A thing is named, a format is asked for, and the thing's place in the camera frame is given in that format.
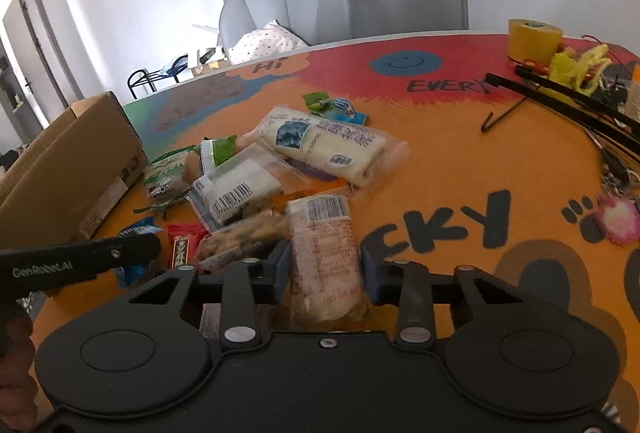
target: chair backrest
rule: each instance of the chair backrest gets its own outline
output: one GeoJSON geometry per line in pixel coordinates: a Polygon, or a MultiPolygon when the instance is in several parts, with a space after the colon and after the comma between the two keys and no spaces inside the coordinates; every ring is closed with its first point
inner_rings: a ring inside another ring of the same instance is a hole
{"type": "Polygon", "coordinates": [[[349,0],[226,0],[219,24],[223,46],[233,47],[274,19],[311,46],[353,38],[349,0]]]}

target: smiley face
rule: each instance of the smiley face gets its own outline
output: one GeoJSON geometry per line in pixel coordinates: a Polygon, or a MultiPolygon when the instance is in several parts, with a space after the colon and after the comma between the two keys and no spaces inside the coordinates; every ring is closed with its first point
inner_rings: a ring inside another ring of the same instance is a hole
{"type": "Polygon", "coordinates": [[[422,50],[386,54],[371,62],[371,69],[383,76],[405,77],[427,74],[440,68],[442,59],[422,50]]]}

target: tape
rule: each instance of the tape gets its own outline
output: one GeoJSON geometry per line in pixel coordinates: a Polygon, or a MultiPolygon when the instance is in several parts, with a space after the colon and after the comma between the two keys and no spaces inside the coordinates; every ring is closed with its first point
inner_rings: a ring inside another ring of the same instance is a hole
{"type": "Polygon", "coordinates": [[[558,27],[527,19],[509,20],[508,55],[518,63],[531,59],[549,66],[561,42],[558,27]]]}

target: polka dot pillow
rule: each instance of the polka dot pillow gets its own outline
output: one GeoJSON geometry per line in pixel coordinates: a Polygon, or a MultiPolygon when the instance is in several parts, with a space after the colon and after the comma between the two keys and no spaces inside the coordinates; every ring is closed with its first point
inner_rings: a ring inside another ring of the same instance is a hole
{"type": "Polygon", "coordinates": [[[231,64],[239,64],[305,47],[308,45],[302,39],[273,20],[264,28],[255,29],[242,36],[236,46],[230,48],[227,53],[231,64]]]}

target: silver rivet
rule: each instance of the silver rivet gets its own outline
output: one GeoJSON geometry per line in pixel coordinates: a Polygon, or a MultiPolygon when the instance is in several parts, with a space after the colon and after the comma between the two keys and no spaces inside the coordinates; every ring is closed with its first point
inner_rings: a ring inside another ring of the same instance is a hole
{"type": "Polygon", "coordinates": [[[231,327],[225,331],[225,339],[232,343],[246,343],[255,337],[255,330],[249,327],[231,327]]]}
{"type": "Polygon", "coordinates": [[[425,343],[431,339],[431,332],[422,327],[408,327],[400,330],[400,339],[408,343],[425,343]]]}
{"type": "Polygon", "coordinates": [[[325,337],[324,339],[320,339],[320,346],[323,348],[335,348],[338,346],[338,341],[325,337]]]}

